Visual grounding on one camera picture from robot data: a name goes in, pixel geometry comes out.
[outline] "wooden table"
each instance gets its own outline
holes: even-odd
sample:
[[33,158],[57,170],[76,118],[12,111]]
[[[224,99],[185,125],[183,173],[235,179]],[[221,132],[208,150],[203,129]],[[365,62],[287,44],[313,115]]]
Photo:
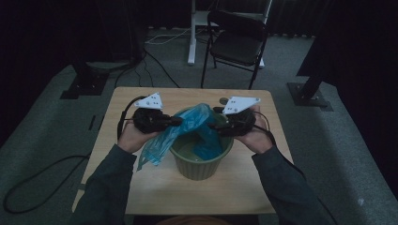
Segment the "wooden table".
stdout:
[[[292,161],[282,126],[272,96],[268,91],[185,89],[185,88],[143,88],[118,87],[112,96],[105,114],[99,136],[86,167],[82,184],[100,165],[114,143],[116,127],[121,112],[129,102],[139,96],[161,94],[163,112],[173,115],[181,109],[206,103],[210,107],[221,106],[220,98],[256,97],[261,112],[268,118],[278,147],[282,154]],[[132,106],[128,116],[136,108]],[[222,159],[216,173],[203,181],[192,181],[177,170],[171,152],[168,152],[159,166],[148,162],[141,171],[134,172],[126,214],[132,215],[231,215],[274,213],[261,186],[254,167],[251,152],[239,141],[234,141],[230,153]],[[79,190],[73,210],[83,195]]]

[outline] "plastic bag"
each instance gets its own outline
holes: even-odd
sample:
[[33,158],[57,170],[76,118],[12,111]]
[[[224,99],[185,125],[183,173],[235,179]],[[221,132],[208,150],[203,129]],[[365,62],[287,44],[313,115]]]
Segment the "plastic bag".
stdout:
[[162,134],[145,144],[139,159],[138,171],[148,161],[158,166],[176,138],[192,131],[197,132],[202,139],[193,147],[193,152],[198,157],[203,160],[209,160],[222,153],[217,131],[207,125],[207,123],[215,122],[213,112],[207,104],[198,104],[186,111],[177,113],[176,116],[183,118],[183,122],[179,127],[168,127]]

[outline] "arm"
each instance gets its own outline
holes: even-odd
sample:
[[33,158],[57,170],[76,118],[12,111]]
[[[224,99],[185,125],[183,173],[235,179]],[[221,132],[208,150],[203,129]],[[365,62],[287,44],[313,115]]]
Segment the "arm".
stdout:
[[[259,106],[252,107],[252,110],[260,113]],[[257,126],[267,127],[258,113],[255,118]],[[254,165],[280,224],[329,224],[304,177],[285,161],[264,131],[254,128],[236,139],[255,153]]]
[[85,192],[69,224],[124,224],[135,153],[158,133],[143,134],[132,121],[120,139],[88,178]]

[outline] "desk leg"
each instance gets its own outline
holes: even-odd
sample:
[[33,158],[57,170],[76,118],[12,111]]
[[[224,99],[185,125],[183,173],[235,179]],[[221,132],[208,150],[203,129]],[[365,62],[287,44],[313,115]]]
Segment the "desk leg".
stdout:
[[195,14],[196,14],[196,1],[192,0],[192,12],[191,12],[191,42],[190,42],[190,52],[188,55],[188,65],[193,66],[195,64],[195,50],[196,50],[196,36],[195,36]]

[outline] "chair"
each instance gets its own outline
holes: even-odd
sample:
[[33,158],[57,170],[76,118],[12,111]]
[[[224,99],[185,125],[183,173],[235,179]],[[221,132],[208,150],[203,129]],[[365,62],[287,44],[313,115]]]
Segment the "chair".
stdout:
[[[220,30],[216,37],[214,26]],[[259,20],[233,12],[212,10],[207,15],[207,42],[206,57],[202,73],[201,88],[205,81],[207,58],[213,56],[214,67],[217,62],[236,68],[242,68],[253,73],[249,85],[252,89],[257,76],[259,64],[266,46],[268,37],[267,26]]]

